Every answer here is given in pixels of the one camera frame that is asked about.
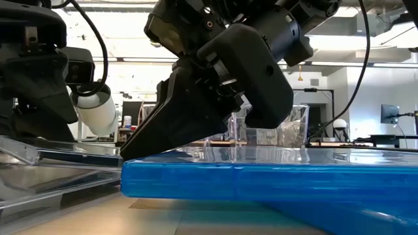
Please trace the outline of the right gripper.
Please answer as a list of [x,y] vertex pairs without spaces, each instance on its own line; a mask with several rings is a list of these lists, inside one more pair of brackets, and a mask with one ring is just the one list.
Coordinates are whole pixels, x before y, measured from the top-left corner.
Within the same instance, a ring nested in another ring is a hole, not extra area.
[[[275,129],[293,108],[293,90],[260,34],[236,23],[197,52],[199,58],[215,53],[237,80],[252,105],[248,127]],[[190,142],[227,132],[228,119],[240,110],[240,94],[220,96],[178,67],[157,86],[157,105],[120,149],[128,161],[162,153]]]

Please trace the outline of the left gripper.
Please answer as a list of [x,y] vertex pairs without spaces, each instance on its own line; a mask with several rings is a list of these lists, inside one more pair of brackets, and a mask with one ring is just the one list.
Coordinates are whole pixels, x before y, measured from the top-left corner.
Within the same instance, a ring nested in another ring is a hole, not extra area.
[[9,135],[73,142],[67,28],[50,9],[0,9],[0,99],[17,99]]

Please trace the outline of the clear jewel case silver disc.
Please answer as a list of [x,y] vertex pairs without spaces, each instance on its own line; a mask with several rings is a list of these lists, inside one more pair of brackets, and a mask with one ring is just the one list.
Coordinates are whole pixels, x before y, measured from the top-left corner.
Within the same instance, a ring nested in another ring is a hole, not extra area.
[[79,142],[54,142],[41,138],[14,139],[0,136],[0,152],[32,166],[51,163],[118,171],[123,164],[118,148]]

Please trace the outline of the clear jewel case black tray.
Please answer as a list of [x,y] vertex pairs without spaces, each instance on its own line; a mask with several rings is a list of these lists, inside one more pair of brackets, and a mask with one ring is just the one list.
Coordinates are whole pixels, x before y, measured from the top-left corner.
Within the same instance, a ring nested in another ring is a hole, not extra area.
[[74,168],[0,175],[0,229],[69,209],[119,191],[120,173]]

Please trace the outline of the black computer monitor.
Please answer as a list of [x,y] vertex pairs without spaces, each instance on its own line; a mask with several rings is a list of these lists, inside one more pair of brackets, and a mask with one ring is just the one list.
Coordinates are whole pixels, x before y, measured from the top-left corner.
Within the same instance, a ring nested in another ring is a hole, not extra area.
[[122,105],[122,126],[123,126],[123,117],[131,116],[132,117],[131,129],[133,129],[134,127],[138,127],[138,125],[142,121],[143,107],[144,107],[143,102],[140,102],[140,101],[124,101]]

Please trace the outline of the white dome lamp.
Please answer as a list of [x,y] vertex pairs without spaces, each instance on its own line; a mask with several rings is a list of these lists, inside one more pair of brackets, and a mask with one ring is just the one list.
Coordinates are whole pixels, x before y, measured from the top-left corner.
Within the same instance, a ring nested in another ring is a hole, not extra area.
[[333,129],[341,142],[349,142],[347,134],[347,122],[344,119],[336,119],[333,124]]

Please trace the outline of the black background table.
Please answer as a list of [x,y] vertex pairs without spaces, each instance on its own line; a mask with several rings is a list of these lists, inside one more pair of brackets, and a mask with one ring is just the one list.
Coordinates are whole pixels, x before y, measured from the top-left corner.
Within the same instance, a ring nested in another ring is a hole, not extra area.
[[366,138],[356,138],[354,142],[369,142],[373,143],[374,147],[378,145],[390,145],[395,148],[400,147],[400,140],[418,140],[418,135],[393,135],[393,134],[372,134]]

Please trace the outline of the black doorway frame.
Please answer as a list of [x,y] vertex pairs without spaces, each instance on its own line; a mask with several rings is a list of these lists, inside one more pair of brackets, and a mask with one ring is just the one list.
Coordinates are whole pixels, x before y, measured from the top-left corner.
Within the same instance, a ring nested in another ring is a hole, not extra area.
[[291,130],[296,131],[297,140],[303,145],[320,142],[322,138],[333,137],[331,125],[315,134],[334,116],[334,91],[331,89],[304,88],[293,90],[293,110],[289,116]]

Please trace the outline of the black wall monitor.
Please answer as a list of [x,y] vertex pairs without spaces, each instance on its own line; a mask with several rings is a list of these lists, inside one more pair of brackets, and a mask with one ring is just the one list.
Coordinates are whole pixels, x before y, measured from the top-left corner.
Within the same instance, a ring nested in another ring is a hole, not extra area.
[[399,106],[396,105],[382,104],[380,123],[397,124],[398,115],[400,114],[399,109]]

